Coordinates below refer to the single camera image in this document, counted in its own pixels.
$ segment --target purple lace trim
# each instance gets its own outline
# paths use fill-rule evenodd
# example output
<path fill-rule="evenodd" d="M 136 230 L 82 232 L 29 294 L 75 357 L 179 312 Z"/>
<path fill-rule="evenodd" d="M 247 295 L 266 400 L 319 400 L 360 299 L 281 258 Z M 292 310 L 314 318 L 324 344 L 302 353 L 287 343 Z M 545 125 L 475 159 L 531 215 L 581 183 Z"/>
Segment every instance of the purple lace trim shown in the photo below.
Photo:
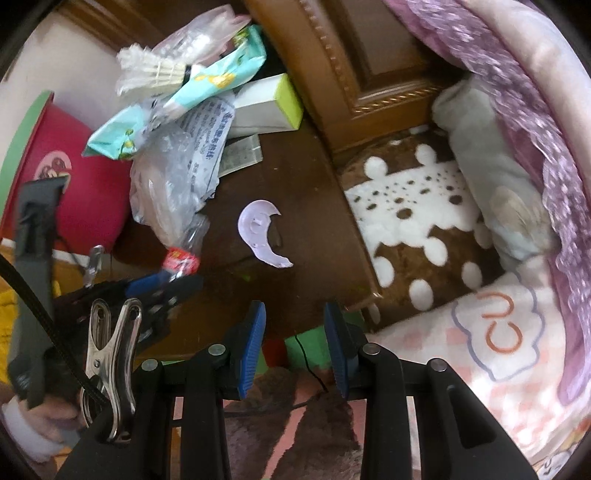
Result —
<path fill-rule="evenodd" d="M 486 24 L 454 0 L 407 0 L 423 28 L 478 76 L 506 125 L 525 130 L 544 154 L 544 206 L 560 236 L 556 266 L 569 281 L 568 304 L 583 331 L 584 367 L 567 387 L 572 401 L 591 377 L 591 218 L 583 183 L 548 105 L 516 59 Z"/>

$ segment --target snack wrapper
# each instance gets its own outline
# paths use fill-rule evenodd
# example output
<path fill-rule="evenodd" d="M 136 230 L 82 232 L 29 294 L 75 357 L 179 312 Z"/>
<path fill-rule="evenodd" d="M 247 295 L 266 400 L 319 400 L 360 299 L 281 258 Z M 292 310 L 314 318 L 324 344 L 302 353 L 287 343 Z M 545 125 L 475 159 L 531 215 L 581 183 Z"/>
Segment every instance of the snack wrapper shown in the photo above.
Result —
<path fill-rule="evenodd" d="M 127 160 L 161 124 L 180 118 L 211 96 L 248 82 L 267 59 L 259 27 L 244 28 L 232 41 L 236 45 L 233 52 L 200 71 L 170 99 L 150 99 L 121 110 L 90 136 L 83 156 L 102 154 L 112 160 Z"/>

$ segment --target metal screw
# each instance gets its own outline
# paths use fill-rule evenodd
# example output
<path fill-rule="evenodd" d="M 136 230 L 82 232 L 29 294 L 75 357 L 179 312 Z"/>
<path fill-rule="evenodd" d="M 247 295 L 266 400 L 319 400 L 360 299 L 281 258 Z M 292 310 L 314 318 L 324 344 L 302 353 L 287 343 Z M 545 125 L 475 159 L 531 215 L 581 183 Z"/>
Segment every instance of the metal screw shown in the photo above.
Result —
<path fill-rule="evenodd" d="M 153 358 L 148 358 L 147 360 L 144 360 L 142 362 L 142 370 L 145 372 L 151 372 L 153 370 L 156 370 L 157 367 L 158 360 L 155 360 Z"/>
<path fill-rule="evenodd" d="M 377 355 L 381 349 L 377 343 L 366 343 L 363 346 L 363 352 L 367 355 Z"/>
<path fill-rule="evenodd" d="M 434 358 L 429 363 L 431 368 L 436 372 L 444 372 L 447 370 L 447 362 L 445 360 L 441 360 L 440 358 Z"/>
<path fill-rule="evenodd" d="M 221 343 L 214 343 L 211 347 L 207 349 L 209 355 L 219 356 L 223 355 L 226 352 L 226 347 L 223 346 Z"/>

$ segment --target finger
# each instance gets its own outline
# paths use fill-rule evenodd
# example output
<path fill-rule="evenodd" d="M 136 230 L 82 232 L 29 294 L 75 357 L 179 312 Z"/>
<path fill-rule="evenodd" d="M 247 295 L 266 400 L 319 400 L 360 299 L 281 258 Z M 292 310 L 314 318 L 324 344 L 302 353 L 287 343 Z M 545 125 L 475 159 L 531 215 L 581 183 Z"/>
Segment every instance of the finger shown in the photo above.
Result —
<path fill-rule="evenodd" d="M 30 410 L 35 416 L 49 420 L 71 420 L 78 416 L 79 409 L 63 398 L 47 395 L 41 405 Z"/>

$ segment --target white box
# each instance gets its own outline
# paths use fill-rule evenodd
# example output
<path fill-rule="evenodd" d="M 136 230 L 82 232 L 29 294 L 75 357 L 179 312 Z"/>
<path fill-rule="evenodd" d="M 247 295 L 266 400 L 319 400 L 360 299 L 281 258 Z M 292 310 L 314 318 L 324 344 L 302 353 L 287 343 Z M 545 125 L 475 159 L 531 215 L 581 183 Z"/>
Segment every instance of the white box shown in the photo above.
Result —
<path fill-rule="evenodd" d="M 235 90 L 236 116 L 228 138 L 298 130 L 304 109 L 286 73 Z"/>

